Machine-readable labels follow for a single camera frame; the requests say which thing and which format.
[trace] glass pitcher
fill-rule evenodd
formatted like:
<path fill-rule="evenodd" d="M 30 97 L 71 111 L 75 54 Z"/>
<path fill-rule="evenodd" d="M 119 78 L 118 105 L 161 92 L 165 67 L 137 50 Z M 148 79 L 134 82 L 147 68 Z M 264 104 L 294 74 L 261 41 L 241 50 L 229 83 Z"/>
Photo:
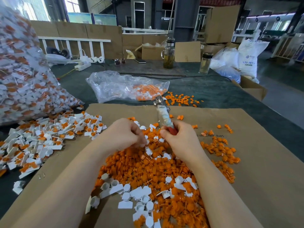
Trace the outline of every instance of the glass pitcher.
<path fill-rule="evenodd" d="M 161 52 L 162 59 L 164 60 L 165 69 L 173 68 L 174 53 L 175 53 L 174 42 L 175 42 L 174 38 L 167 38 L 167 45 L 165 47 L 165 50 Z"/>

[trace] person's left hand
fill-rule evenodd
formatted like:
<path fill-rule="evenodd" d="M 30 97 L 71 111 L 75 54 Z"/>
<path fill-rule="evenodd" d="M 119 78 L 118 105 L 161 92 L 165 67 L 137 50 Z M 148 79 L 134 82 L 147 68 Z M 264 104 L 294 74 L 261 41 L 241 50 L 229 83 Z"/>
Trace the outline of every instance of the person's left hand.
<path fill-rule="evenodd" d="M 106 149 L 110 152 L 120 151 L 134 144 L 138 146 L 146 144 L 146 139 L 138 125 L 126 118 L 113 122 L 95 141 L 102 145 L 106 144 Z"/>

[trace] person's right hand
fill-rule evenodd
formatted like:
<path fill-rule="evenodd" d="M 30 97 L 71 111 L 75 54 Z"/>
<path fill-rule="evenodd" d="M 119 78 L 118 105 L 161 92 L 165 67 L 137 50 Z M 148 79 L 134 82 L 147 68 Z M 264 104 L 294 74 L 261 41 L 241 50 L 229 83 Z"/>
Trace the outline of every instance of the person's right hand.
<path fill-rule="evenodd" d="M 161 136 L 170 144 L 175 155 L 191 167 L 199 156 L 205 155 L 205 152 L 190 124 L 181 121 L 175 121 L 173 124 L 178 130 L 177 135 L 170 134 L 168 128 L 163 126 Z"/>

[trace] plastic bag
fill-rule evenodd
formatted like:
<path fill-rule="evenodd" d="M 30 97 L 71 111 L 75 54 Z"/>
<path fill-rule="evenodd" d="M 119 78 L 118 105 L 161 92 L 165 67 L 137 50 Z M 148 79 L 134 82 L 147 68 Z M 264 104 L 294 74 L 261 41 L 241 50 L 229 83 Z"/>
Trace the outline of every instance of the plastic bag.
<path fill-rule="evenodd" d="M 255 78 L 257 72 L 257 57 L 268 46 L 269 42 L 253 41 L 250 39 L 242 41 L 238 48 L 239 68 L 243 75 Z"/>
<path fill-rule="evenodd" d="M 36 119 L 80 101 L 51 72 L 30 20 L 0 6 L 0 125 Z"/>
<path fill-rule="evenodd" d="M 211 60 L 210 68 L 216 70 L 221 66 L 228 65 L 235 69 L 239 67 L 239 52 L 236 48 L 226 47 L 221 49 Z"/>
<path fill-rule="evenodd" d="M 147 77 L 120 75 L 116 71 L 92 73 L 86 78 L 92 87 L 98 103 L 114 99 L 146 101 L 167 92 L 170 82 L 160 82 Z"/>
<path fill-rule="evenodd" d="M 219 75 L 235 80 L 238 84 L 241 82 L 241 73 L 232 68 L 231 66 L 225 65 L 215 70 Z"/>

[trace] red banner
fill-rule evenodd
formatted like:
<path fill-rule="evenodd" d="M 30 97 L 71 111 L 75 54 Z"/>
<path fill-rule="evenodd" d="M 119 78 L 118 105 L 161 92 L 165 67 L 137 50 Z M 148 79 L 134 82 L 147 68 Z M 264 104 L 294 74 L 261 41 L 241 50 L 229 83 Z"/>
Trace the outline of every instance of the red banner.
<path fill-rule="evenodd" d="M 163 3 L 173 3 L 173 0 L 163 0 Z M 239 5 L 241 0 L 200 0 L 199 5 L 204 6 L 231 6 Z"/>

